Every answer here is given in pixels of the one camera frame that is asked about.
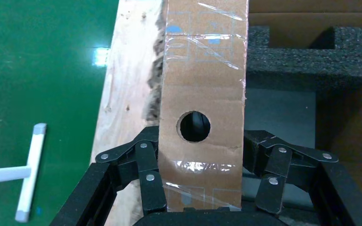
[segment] wooden board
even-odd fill
[[[119,1],[91,162],[98,153],[130,142],[146,126],[142,114],[156,58],[153,44],[161,2]],[[105,225],[133,225],[141,216],[140,186],[133,181],[118,193]]]

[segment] gray foam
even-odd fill
[[[24,212],[24,211],[18,210],[16,212],[15,220],[20,223],[27,223],[29,216],[30,216],[30,212]]]
[[[249,28],[247,86],[328,92],[362,86],[362,29],[332,27],[310,49],[269,48],[267,26]]]

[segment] cardboard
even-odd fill
[[[362,190],[362,88],[317,104],[316,147],[338,155]]]
[[[158,164],[169,211],[240,208],[247,0],[169,0]],[[211,124],[203,141],[180,135],[186,113]]]

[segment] cardboard box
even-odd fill
[[[158,164],[169,211],[240,208],[247,11],[247,0],[168,2]],[[191,142],[193,111],[210,130]]]

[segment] green floor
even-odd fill
[[[48,124],[30,222],[48,225],[88,167],[118,0],[0,0],[0,167],[25,165],[33,125]],[[0,183],[0,226],[21,180]]]

